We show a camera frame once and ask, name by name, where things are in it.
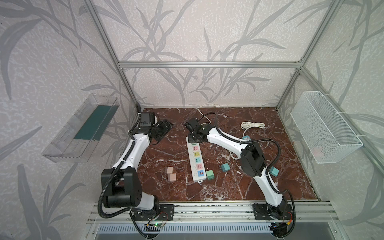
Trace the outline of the long white pastel power strip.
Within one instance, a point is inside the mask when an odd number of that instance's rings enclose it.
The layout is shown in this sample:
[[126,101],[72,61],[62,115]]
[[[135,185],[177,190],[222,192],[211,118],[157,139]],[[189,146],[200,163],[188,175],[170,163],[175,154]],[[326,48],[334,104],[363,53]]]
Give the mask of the long white pastel power strip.
[[198,143],[191,144],[188,137],[186,137],[187,148],[190,158],[190,166],[192,171],[193,181],[202,183],[207,179],[207,174],[202,158],[201,148]]

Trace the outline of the green usb plug cube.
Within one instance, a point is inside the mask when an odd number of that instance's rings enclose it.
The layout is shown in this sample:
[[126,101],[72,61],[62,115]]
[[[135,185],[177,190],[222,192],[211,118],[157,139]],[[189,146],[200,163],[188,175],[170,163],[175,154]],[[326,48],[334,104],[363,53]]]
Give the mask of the green usb plug cube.
[[215,174],[213,170],[206,171],[206,174],[207,174],[207,180],[213,180],[215,178]]

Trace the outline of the teal usb plug cube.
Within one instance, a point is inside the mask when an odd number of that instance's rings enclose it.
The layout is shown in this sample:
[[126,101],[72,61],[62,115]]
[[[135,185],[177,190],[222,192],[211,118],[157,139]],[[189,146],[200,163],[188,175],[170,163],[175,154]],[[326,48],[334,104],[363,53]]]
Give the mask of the teal usb plug cube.
[[228,163],[225,163],[225,164],[222,164],[221,165],[221,170],[222,170],[222,172],[228,172],[229,170],[230,170],[231,168],[230,168],[230,165],[228,164]]

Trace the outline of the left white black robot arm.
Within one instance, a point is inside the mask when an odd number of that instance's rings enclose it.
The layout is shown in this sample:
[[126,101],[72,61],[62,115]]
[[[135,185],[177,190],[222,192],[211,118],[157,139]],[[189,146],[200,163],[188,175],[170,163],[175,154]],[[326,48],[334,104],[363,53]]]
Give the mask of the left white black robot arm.
[[118,162],[101,174],[102,191],[98,200],[98,214],[104,219],[124,212],[141,213],[147,218],[160,214],[156,196],[143,192],[137,170],[140,160],[151,140],[160,142],[172,129],[168,120],[158,123],[140,123],[128,131],[128,144]]

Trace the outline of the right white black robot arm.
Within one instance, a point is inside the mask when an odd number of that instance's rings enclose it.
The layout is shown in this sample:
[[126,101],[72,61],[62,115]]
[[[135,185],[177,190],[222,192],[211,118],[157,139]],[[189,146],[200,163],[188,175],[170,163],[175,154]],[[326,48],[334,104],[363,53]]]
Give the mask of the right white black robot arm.
[[[200,123],[200,119],[193,118],[184,124],[189,131],[188,142],[191,144],[211,143],[218,145],[240,157],[241,169],[252,177],[261,189],[267,204],[269,216],[273,219],[280,219],[284,216],[288,201],[284,193],[289,193],[288,189],[279,191],[270,176],[270,169],[277,162],[281,155],[281,147],[277,141],[272,139],[260,139],[246,141],[236,138],[223,132],[218,127],[218,120],[215,119],[213,125]],[[267,165],[264,152],[260,147],[260,142],[271,142],[277,146],[275,159]]]

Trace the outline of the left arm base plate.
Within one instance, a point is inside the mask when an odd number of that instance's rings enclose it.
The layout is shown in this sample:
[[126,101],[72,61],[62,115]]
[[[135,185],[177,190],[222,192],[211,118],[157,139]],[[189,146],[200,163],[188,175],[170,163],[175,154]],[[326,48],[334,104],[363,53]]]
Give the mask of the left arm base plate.
[[160,221],[171,221],[174,218],[175,205],[173,204],[160,204],[154,206],[152,210],[141,211],[140,213],[133,213],[136,221],[149,221],[152,219]]

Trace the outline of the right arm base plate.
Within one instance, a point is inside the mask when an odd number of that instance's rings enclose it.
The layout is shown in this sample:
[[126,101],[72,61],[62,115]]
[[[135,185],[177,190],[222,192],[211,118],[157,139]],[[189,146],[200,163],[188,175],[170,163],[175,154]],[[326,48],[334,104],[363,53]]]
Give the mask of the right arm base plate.
[[282,216],[279,214],[273,216],[272,211],[267,204],[253,203],[252,209],[255,220],[258,221],[289,221],[292,218],[291,215],[294,213],[291,204],[288,204]]

